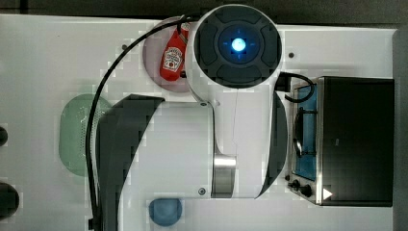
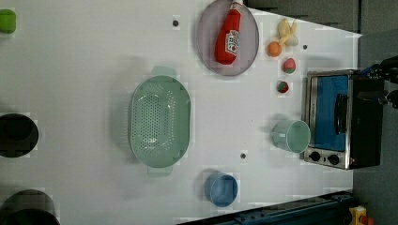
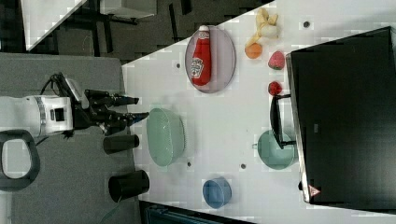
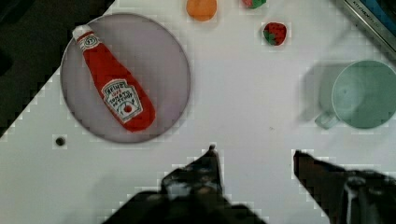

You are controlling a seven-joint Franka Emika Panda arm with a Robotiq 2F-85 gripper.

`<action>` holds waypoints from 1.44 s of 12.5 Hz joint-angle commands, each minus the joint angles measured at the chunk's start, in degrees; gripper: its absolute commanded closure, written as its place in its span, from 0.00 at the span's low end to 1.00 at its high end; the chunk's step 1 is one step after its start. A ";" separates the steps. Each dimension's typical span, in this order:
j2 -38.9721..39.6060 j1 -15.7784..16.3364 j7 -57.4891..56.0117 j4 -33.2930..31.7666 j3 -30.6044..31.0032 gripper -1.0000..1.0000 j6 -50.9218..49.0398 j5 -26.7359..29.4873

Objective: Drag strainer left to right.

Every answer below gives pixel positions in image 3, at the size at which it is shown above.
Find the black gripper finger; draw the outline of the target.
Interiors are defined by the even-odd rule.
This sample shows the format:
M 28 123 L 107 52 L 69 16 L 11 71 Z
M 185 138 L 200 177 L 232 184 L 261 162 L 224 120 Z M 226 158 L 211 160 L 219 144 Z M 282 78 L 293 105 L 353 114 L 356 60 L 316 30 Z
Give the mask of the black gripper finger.
M 125 115 L 127 120 L 127 126 L 130 127 L 139 121 L 146 119 L 149 116 L 149 112 L 145 113 L 127 113 Z
M 136 105 L 139 102 L 138 98 L 128 96 L 118 96 L 115 98 L 114 106 L 120 105 Z

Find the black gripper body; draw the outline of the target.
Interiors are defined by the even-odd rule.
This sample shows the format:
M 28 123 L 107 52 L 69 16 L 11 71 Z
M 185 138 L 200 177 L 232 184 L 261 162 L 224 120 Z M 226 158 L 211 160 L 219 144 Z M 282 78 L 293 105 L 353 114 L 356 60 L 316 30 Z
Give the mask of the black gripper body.
M 117 93 L 110 94 L 108 91 L 85 90 L 84 96 L 88 105 L 74 104 L 73 127 L 75 130 L 88 129 L 98 126 L 105 136 L 123 131 L 126 128 L 126 118 L 123 114 L 110 110 L 114 106 Z

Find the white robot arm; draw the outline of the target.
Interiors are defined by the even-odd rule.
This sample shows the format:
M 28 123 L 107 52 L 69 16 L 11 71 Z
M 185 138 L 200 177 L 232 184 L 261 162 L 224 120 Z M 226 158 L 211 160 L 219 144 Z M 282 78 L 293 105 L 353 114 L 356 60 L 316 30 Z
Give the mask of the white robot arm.
M 1 190 L 18 191 L 31 185 L 40 171 L 36 138 L 57 134 L 68 135 L 74 130 L 94 126 L 95 122 L 76 124 L 71 97 L 31 95 L 21 98 L 1 97 Z M 13 162 L 11 151 L 27 150 L 28 161 L 17 161 L 18 175 L 7 173 Z

